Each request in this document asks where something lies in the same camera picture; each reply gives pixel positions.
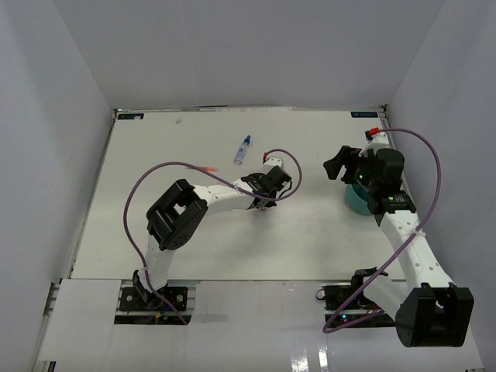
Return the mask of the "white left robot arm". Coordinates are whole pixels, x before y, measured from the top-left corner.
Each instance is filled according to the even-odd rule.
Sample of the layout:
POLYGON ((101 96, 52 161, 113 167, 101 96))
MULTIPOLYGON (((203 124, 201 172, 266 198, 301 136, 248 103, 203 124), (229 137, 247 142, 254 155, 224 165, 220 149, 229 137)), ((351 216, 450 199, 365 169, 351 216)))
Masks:
POLYGON ((234 181, 175 181, 146 212, 137 300, 155 309, 169 281, 342 281, 350 272, 325 200, 295 193, 279 157, 234 181))

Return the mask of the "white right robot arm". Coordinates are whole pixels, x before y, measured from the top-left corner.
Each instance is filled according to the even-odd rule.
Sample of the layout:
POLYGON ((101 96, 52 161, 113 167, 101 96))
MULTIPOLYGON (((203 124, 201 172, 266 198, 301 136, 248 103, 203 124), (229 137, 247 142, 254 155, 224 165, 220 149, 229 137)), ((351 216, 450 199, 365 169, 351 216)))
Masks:
POLYGON ((331 180, 359 185, 367 193, 367 207, 394 252, 379 268, 368 270, 350 296, 366 309, 375 303, 394 321, 406 347, 461 347, 466 339, 474 297, 457 286, 441 268, 423 234, 412 199, 402 188, 405 159, 391 148, 362 150, 343 146, 324 163, 331 180))

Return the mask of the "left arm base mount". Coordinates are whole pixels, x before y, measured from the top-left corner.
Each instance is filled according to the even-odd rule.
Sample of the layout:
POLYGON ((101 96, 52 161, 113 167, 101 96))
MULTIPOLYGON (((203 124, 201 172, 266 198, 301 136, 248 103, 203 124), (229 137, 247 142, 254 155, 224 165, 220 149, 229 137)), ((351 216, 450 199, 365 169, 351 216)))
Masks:
POLYGON ((158 289, 160 298, 138 281, 123 281, 119 290, 114 323, 135 326, 186 326, 195 306, 195 286, 166 285, 158 289))

